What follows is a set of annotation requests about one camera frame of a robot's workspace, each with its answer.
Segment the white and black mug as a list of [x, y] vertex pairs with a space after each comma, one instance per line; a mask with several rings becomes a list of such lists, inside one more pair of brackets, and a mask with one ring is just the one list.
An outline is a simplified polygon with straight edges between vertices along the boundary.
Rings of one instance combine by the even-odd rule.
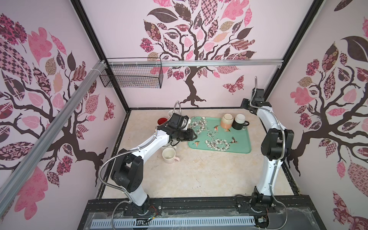
[[245, 115], [243, 114], [237, 114], [232, 123], [232, 127], [235, 130], [247, 129], [249, 125], [250, 125], [249, 121], [246, 120]]

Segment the white ribbed base mug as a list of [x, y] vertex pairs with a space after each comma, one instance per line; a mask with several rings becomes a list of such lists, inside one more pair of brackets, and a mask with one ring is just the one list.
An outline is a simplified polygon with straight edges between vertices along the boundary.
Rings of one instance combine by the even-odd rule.
[[173, 113], [177, 113], [177, 110], [175, 110], [175, 111], [174, 110], [170, 110], [168, 112], [168, 117], [170, 118]]

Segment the cream and peach mug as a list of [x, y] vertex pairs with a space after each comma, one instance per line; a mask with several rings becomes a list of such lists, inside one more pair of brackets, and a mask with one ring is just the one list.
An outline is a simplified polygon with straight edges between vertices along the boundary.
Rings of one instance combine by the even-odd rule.
[[225, 114], [221, 118], [220, 126], [224, 129], [230, 129], [232, 127], [234, 118], [231, 114]]

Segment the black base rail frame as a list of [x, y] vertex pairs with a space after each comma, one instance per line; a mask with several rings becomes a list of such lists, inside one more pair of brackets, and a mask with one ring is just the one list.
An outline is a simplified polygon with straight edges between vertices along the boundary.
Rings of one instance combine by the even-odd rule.
[[95, 199], [87, 203], [78, 229], [91, 230], [94, 219], [252, 216], [255, 226], [173, 227], [103, 230], [323, 230], [325, 225], [306, 195], [279, 195], [275, 204], [256, 204], [246, 195], [229, 197], [151, 198], [147, 211], [126, 199]]

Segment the green floral serving tray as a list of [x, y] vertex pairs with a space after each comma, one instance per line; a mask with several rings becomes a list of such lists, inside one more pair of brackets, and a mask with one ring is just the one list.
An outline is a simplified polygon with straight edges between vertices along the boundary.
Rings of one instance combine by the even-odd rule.
[[224, 129], [221, 119], [215, 117], [192, 117], [190, 128], [197, 138], [188, 146], [196, 150], [211, 150], [247, 154], [252, 151], [247, 128], [236, 130]]

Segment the pale pink mug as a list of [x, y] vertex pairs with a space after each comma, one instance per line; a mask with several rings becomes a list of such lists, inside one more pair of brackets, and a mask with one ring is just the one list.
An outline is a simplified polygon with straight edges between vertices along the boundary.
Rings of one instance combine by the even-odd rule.
[[162, 157], [165, 163], [173, 164], [175, 162], [180, 162], [180, 159], [176, 156], [175, 148], [165, 148], [162, 152]]

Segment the aluminium rail wall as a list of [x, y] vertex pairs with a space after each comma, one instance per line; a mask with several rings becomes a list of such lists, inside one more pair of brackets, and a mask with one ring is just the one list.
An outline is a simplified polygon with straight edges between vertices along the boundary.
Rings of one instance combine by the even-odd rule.
[[246, 59], [246, 60], [185, 60], [185, 61], [121, 61], [110, 59], [108, 64], [111, 66], [117, 65], [154, 65], [162, 67], [199, 67], [199, 66], [281, 66], [284, 60], [281, 59]]
[[3, 215], [10, 206], [19, 190], [30, 177], [33, 170], [41, 161], [41, 158], [45, 155], [54, 139], [75, 111], [79, 102], [82, 101], [84, 95], [88, 92], [89, 88], [105, 68], [105, 60], [100, 60], [94, 65], [86, 76], [86, 79], [79, 85], [78, 90], [73, 93], [56, 118], [51, 122], [49, 128], [41, 135], [31, 151], [24, 157], [19, 166], [13, 171], [1, 187], [1, 215]]

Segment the aluminium rail left wall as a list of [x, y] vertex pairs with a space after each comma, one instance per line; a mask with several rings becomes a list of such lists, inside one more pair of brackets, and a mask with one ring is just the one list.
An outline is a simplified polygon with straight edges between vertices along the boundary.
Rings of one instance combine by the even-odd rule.
[[79, 102], [82, 101], [84, 95], [88, 92], [89, 88], [105, 68], [105, 60], [100, 60], [94, 65], [86, 76], [86, 79], [79, 85], [78, 90], [73, 93], [56, 118], [51, 122], [49, 128], [41, 135], [31, 151], [24, 157], [19, 166], [13, 171], [1, 187], [1, 215], [3, 215], [10, 206], [19, 190], [30, 177], [33, 170], [41, 161], [41, 158], [45, 155], [54, 139], [75, 111]]

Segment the white mug red inside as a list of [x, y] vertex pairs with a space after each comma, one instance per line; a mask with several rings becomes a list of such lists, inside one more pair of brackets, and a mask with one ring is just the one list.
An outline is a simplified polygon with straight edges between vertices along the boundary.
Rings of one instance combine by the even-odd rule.
[[164, 124], [165, 122], [167, 122], [168, 121], [168, 119], [166, 118], [166, 117], [161, 117], [161, 118], [159, 118], [158, 120], [157, 120], [157, 124], [158, 125], [162, 125], [162, 124]]

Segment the aluminium rail back wall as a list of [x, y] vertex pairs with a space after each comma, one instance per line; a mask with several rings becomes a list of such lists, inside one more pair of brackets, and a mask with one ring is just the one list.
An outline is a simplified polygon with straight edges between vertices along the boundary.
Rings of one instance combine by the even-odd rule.
[[284, 60], [281, 59], [246, 59], [246, 60], [185, 60], [185, 61], [121, 61], [110, 59], [108, 64], [111, 66], [117, 65], [154, 65], [162, 67], [199, 67], [199, 66], [281, 66]]

